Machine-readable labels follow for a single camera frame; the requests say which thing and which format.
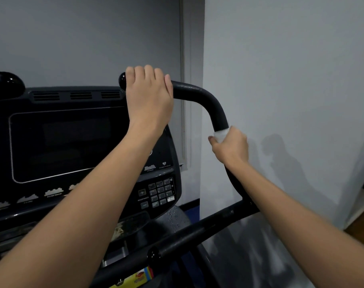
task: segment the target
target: gray wall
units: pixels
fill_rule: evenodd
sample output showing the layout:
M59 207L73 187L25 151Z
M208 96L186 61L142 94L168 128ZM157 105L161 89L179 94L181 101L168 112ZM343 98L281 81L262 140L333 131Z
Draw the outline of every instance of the gray wall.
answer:
M151 64L180 81L179 0L0 0L0 71L27 87L114 86ZM182 104L170 122L182 157Z
M251 164L343 227L364 181L364 0L206 0L203 87ZM202 117L200 212L238 200ZM224 287L308 287L262 214L205 243Z

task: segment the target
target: resistance plus button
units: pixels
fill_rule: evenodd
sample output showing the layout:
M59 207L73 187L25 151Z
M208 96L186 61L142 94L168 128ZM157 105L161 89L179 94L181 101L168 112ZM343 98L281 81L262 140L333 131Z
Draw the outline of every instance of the resistance plus button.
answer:
M141 209L145 209L149 207L149 203L147 201L141 203Z
M146 190L145 189L139 190L138 195L139 196L145 196L146 195Z

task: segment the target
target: finger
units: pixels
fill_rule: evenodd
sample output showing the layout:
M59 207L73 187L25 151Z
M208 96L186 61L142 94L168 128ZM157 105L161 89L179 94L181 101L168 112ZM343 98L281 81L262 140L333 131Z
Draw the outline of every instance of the finger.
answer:
M133 67L127 67L126 69L126 87L131 86L135 82L135 71Z
M135 80L145 79L145 69L141 66L135 67Z
M153 67L148 64L145 66L145 79L151 81L156 79Z
M218 141L215 139L214 136L209 136L208 137L208 140L209 140L209 142L210 142L210 144L211 144L212 147L214 147L215 145L218 144Z
M158 82L163 82L165 80L165 76L163 75L163 72L161 69L156 68L154 70L155 76L156 76L156 81Z
M167 74L166 76L165 76L165 85L166 85L166 89L167 89L167 91L168 91L168 93L169 93L169 95L170 95L170 97L174 97L174 94L173 94L173 83L171 82L171 78L170 78L170 75L169 74Z

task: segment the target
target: left hand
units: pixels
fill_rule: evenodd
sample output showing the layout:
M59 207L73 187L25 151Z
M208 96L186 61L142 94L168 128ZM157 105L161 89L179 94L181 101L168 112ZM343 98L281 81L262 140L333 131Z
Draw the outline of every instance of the left hand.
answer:
M170 75L147 65L126 69L126 99L130 129L149 130L160 137L173 111Z

